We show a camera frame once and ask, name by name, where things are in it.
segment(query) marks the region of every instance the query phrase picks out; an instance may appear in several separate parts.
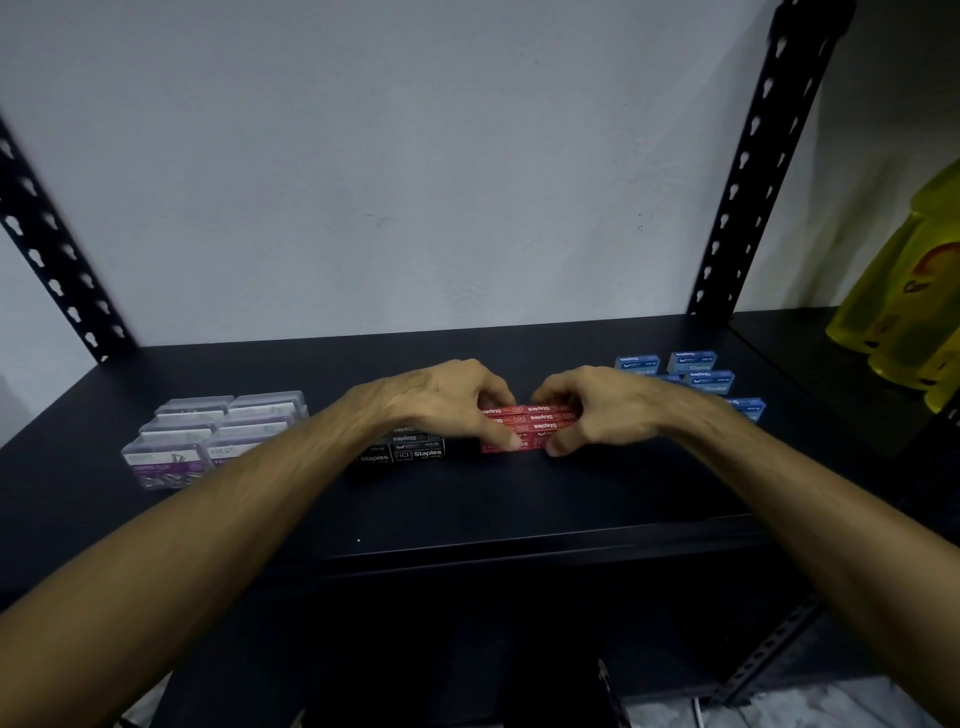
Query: shelf surface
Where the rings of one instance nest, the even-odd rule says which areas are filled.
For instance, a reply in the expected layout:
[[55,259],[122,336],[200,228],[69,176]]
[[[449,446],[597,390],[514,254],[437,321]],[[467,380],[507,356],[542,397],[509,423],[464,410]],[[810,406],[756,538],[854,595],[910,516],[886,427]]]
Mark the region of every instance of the shelf surface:
[[730,327],[836,415],[873,452],[900,452],[933,416],[923,392],[888,382],[825,330],[836,308],[749,311]]
[[[876,459],[810,395],[725,328],[685,316],[325,339],[153,347],[96,367],[0,449],[0,591],[29,588],[165,494],[120,457],[172,397],[303,390],[311,411],[350,386],[477,357],[528,401],[550,373],[618,355],[713,349],[760,426],[867,487]],[[636,559],[766,540],[743,504],[672,443],[480,455],[351,470],[318,499],[263,579],[539,558]]]

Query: finger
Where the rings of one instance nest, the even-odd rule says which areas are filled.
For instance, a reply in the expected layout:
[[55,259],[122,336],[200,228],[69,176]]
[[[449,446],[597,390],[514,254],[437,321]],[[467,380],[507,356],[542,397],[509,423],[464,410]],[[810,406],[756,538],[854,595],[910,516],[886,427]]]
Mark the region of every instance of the finger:
[[566,404],[570,395],[577,394],[576,380],[575,369],[550,375],[537,388],[530,401],[533,404]]
[[488,445],[493,445],[510,452],[519,450],[523,445],[519,435],[513,430],[506,425],[496,423],[490,418],[484,417],[479,411],[477,412],[477,419],[474,421],[473,427],[473,434]]
[[581,420],[576,425],[564,427],[554,432],[553,436],[546,441],[546,453],[550,457],[569,455],[588,442],[589,440],[584,432],[583,420]]
[[516,397],[510,391],[510,387],[507,386],[506,379],[497,376],[486,367],[484,367],[484,372],[484,379],[480,384],[481,397],[485,397],[487,401],[492,401],[493,406],[516,404]]

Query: yellow plastic container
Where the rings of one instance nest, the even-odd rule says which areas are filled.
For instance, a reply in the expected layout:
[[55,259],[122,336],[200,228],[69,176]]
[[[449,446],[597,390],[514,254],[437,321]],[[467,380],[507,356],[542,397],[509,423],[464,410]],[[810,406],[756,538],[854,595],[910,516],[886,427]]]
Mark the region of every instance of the yellow plastic container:
[[924,395],[926,406],[934,412],[939,412],[958,389],[960,389],[960,362],[948,368],[944,377]]
[[952,262],[929,283],[908,312],[888,316],[883,339],[868,360],[880,376],[906,387],[928,389],[956,356],[960,256],[950,258]]
[[910,210],[827,326],[840,346],[875,350],[960,254],[960,159],[913,196]]

